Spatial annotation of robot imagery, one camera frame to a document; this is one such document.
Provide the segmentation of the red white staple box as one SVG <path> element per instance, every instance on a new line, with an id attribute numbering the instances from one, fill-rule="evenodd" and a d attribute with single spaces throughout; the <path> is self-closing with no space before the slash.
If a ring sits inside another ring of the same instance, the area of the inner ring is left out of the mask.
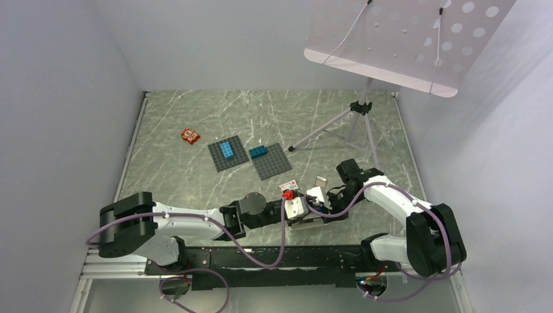
<path id="1" fill-rule="evenodd" d="M 297 184 L 297 181 L 295 179 L 291 180 L 291 181 L 288 181 L 286 183 L 283 183 L 281 185 L 278 186 L 280 191 L 282 193 L 290 190 L 290 191 L 293 191 L 293 190 L 299 190 L 299 185 Z"/>

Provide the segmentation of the beige silver stapler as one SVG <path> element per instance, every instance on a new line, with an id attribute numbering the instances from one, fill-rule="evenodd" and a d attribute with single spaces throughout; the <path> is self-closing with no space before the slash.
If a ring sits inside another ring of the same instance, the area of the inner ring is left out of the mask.
<path id="1" fill-rule="evenodd" d="M 323 223 L 322 218 L 308 218 L 308 219 L 302 219 L 293 221 L 289 227 L 293 231 L 299 231 L 299 230 L 308 230 L 312 228 L 318 228 L 323 227 L 325 224 Z"/>

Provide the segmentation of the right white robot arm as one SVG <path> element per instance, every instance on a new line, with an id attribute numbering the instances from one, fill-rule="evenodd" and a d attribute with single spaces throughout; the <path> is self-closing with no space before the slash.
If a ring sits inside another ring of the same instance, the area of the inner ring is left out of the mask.
<path id="1" fill-rule="evenodd" d="M 327 193 L 330 208 L 326 222 L 345 219 L 360 201 L 366 200 L 391 214 L 405 227 L 403 237 L 379 233 L 361 241 L 359 261 L 374 271 L 384 262 L 409 265 L 419 276 L 451 273 L 467 258 L 466 248 L 453 210 L 446 204 L 432 205 L 392 183 L 382 171 L 361 169 L 354 159 L 336 167 L 343 182 L 339 191 Z"/>

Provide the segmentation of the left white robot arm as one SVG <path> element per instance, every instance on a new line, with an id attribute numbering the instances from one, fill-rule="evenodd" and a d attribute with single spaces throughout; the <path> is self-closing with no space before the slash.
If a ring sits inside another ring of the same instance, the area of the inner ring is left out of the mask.
<path id="1" fill-rule="evenodd" d="M 102 258 L 138 255 L 177 274 L 188 263 L 184 237 L 236 243 L 247 230 L 272 224 L 284 227 L 286 206 L 294 196 L 286 191 L 281 199 L 267 201 L 251 192 L 216 209 L 195 210 L 165 205 L 154 201 L 152 193 L 139 192 L 102 208 L 99 229 L 87 244 L 95 245 Z"/>

